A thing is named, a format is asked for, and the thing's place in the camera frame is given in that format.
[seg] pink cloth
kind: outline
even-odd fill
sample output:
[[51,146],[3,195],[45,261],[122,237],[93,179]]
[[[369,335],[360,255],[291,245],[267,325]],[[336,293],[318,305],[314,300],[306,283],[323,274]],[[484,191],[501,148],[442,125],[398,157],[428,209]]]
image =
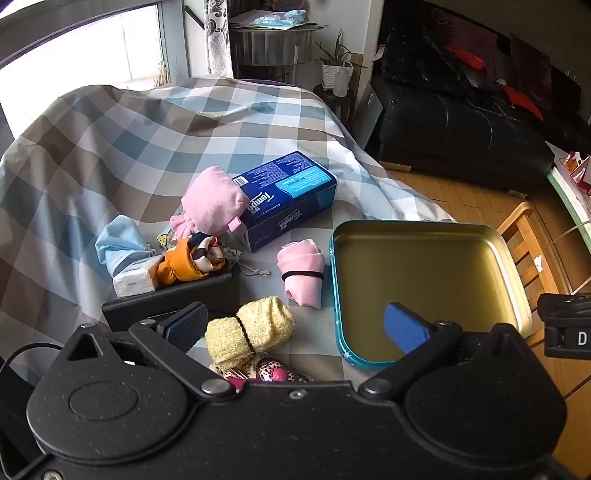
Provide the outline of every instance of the pink cloth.
[[[324,255],[309,238],[284,245],[277,254],[277,266],[281,273],[289,271],[324,271]],[[301,307],[320,308],[322,280],[305,275],[292,275],[285,279],[285,294]]]
[[238,217],[248,206],[248,197],[221,167],[203,170],[181,199],[183,215],[170,218],[170,228],[177,240],[203,232],[222,236],[228,228],[240,225]]

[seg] wooden chair back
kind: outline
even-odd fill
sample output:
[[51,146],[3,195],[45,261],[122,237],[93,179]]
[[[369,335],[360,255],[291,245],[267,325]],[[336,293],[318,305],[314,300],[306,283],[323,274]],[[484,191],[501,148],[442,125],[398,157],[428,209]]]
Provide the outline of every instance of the wooden chair back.
[[544,251],[532,228],[533,211],[532,204],[522,202],[497,229],[509,246],[530,304],[534,327],[527,341],[532,346],[544,339],[544,326],[535,312],[538,298],[543,293],[560,293],[548,263],[548,258],[552,255]]

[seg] checkered blanket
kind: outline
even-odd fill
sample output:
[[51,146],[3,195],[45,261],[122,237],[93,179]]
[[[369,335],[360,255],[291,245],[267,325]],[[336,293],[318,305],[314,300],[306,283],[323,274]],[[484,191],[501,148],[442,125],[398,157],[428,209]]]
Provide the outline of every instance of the checkered blanket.
[[[347,220],[449,218],[389,179],[324,103],[297,87],[205,76],[149,92],[88,86],[57,99],[0,163],[0,355],[32,341],[63,343],[80,323],[104,321],[100,306],[114,293],[95,240],[115,216],[137,221],[153,242],[204,168],[235,176],[295,150],[336,176],[335,203],[243,253],[247,265],[272,272],[242,276],[243,303],[269,295],[288,302],[275,264],[288,242],[313,238],[327,254],[333,229]],[[290,302],[297,330],[278,356],[319,380],[354,379],[336,349],[328,271],[324,277],[320,310]],[[40,373],[46,355],[21,363]],[[209,361],[201,341],[191,355]]]

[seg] white cord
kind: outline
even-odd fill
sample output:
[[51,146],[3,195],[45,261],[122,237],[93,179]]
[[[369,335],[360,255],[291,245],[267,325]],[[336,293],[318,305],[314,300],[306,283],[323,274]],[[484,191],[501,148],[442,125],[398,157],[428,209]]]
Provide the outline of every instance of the white cord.
[[238,266],[240,267],[240,270],[242,271],[242,273],[244,273],[248,277],[253,277],[254,275],[260,275],[261,277],[268,277],[269,275],[271,275],[271,272],[269,272],[268,270],[260,270],[259,268],[255,268],[253,270],[251,267],[249,267],[248,265],[245,265],[241,261],[238,261]]
[[[591,220],[587,220],[585,222],[579,223],[578,225],[575,225],[572,228],[569,228],[568,230],[565,231],[565,233],[563,233],[562,235],[559,235],[558,237],[556,237],[556,239],[552,240],[548,245],[546,245],[544,247],[544,249],[546,249],[546,248],[554,245],[556,243],[556,241],[560,240],[562,237],[564,237],[568,233],[572,232],[573,230],[576,230],[577,228],[579,228],[579,227],[581,227],[583,225],[587,225],[588,223],[591,223]],[[579,288],[577,288],[575,291],[573,291],[572,295],[576,295],[579,292],[579,290],[581,288],[583,288],[586,284],[588,284],[590,281],[591,281],[591,277],[589,277],[587,280],[585,280],[583,283],[581,283],[581,285],[579,285]]]

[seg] rolled yellow fabric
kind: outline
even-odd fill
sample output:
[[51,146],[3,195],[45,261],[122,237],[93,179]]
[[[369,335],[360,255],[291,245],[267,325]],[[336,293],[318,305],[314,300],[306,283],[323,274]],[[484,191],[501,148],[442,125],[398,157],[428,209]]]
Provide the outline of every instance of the rolled yellow fabric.
[[[295,325],[287,306],[278,297],[247,303],[236,315],[244,325],[256,353],[263,353],[286,342]],[[235,317],[209,322],[205,341],[213,363],[222,369],[238,367],[254,354]]]
[[286,342],[295,325],[287,306],[276,296],[247,303],[236,315],[257,353]]

